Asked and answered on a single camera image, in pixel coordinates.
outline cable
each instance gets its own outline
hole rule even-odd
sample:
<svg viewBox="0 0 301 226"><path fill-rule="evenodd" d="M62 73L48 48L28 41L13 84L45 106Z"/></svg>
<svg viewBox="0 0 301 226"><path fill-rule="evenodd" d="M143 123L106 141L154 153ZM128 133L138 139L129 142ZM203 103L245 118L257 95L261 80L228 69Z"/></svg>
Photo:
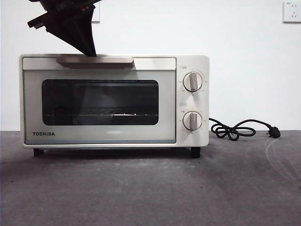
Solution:
<svg viewBox="0 0 301 226"><path fill-rule="evenodd" d="M235 125L234 127L229 127L225 124L222 124L220 121L217 121L216 119L212 119L209 118L210 121L214 121L216 122L216 124L214 124L211 127L211 131L218 137L218 138L224 138L225 136L228 136L229 140L231 141L237 141L239 139L240 136L242 137L252 137L256 134L256 131L251 128L251 127L240 127L240 125L246 123L246 122L256 122L262 125L265 125L266 127L269 128L269 135L270 137L273 138L279 138L280 135L280 131L277 127L272 127L271 125L259 121L259 120L255 120L255 119L248 119L248 120L244 120L240 123L238 123L237 125ZM249 130L252 133L241 133L239 132L239 130Z"/></svg>

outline oven handle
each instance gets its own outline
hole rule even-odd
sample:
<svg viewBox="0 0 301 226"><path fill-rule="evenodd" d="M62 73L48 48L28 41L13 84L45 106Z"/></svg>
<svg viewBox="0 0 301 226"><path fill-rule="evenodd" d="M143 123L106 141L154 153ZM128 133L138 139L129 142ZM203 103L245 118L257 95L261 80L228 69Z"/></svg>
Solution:
<svg viewBox="0 0 301 226"><path fill-rule="evenodd" d="M134 67L132 57L59 56L56 61L71 69L126 69Z"/></svg>

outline toshiba logo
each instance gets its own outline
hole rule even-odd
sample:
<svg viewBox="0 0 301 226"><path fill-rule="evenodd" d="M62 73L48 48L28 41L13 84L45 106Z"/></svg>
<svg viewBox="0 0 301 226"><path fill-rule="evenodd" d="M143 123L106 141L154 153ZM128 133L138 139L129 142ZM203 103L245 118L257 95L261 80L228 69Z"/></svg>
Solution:
<svg viewBox="0 0 301 226"><path fill-rule="evenodd" d="M34 136L55 136L54 132L33 132Z"/></svg>

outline oven door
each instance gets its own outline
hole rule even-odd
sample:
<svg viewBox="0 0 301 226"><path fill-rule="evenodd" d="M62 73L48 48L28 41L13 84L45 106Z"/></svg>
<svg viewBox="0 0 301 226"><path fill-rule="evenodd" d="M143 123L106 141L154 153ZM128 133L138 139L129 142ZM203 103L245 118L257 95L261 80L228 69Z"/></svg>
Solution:
<svg viewBox="0 0 301 226"><path fill-rule="evenodd" d="M175 143L175 59L130 69L70 69L23 61L27 145Z"/></svg>

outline toaster oven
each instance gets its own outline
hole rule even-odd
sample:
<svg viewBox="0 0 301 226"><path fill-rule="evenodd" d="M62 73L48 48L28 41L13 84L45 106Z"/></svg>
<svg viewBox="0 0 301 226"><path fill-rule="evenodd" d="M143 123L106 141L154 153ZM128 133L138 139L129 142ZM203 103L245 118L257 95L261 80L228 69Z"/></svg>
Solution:
<svg viewBox="0 0 301 226"><path fill-rule="evenodd" d="M190 147L209 142L201 55L23 55L21 139L48 149Z"/></svg>

